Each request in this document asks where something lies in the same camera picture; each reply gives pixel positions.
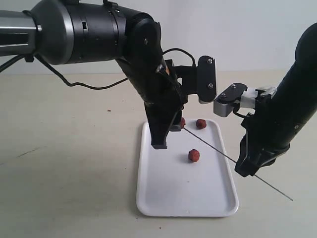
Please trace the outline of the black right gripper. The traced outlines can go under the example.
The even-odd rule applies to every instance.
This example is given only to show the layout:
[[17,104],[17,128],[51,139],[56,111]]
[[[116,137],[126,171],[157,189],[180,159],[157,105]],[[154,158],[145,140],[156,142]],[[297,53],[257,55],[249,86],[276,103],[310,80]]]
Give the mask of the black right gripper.
[[247,114],[241,125],[246,134],[240,142],[240,154],[235,172],[242,177],[254,176],[258,170],[270,166],[280,155],[286,153],[290,144],[275,145],[271,129],[279,127],[270,113],[271,96],[260,96],[256,99],[253,115]]

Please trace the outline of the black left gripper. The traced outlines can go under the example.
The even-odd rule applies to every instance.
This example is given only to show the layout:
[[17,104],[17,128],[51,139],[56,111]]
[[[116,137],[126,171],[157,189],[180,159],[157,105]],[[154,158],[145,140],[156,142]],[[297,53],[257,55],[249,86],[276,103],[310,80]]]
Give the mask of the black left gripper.
[[180,131],[185,96],[163,56],[134,56],[117,59],[132,86],[144,102],[156,150],[167,149],[169,131]]

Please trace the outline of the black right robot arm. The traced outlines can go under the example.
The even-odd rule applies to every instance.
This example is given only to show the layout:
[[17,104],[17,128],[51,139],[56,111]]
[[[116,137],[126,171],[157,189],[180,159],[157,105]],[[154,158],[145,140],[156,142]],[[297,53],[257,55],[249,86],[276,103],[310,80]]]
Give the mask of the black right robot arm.
[[235,172],[254,176],[290,148],[290,142],[317,111],[317,25],[300,37],[295,62],[272,98],[256,103],[255,113],[241,123],[246,134],[240,142]]

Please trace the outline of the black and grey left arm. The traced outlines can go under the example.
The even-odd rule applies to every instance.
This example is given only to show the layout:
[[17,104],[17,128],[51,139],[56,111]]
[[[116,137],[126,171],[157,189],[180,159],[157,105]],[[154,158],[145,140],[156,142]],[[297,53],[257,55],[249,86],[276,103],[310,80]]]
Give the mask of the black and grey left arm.
[[166,149],[167,135],[180,129],[186,96],[161,48],[161,26],[149,14],[78,0],[42,0],[31,10],[0,13],[0,54],[56,65],[114,60],[144,102],[151,145]]

